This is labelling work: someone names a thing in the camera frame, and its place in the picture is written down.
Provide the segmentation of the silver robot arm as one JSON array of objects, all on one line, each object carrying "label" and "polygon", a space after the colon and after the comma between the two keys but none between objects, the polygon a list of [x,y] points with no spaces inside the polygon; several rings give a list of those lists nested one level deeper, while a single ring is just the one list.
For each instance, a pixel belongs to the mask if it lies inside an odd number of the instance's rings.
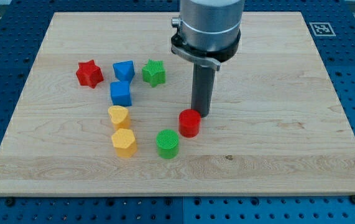
[{"label": "silver robot arm", "polygon": [[181,0],[172,27],[188,46],[215,52],[240,37],[244,0]]}]

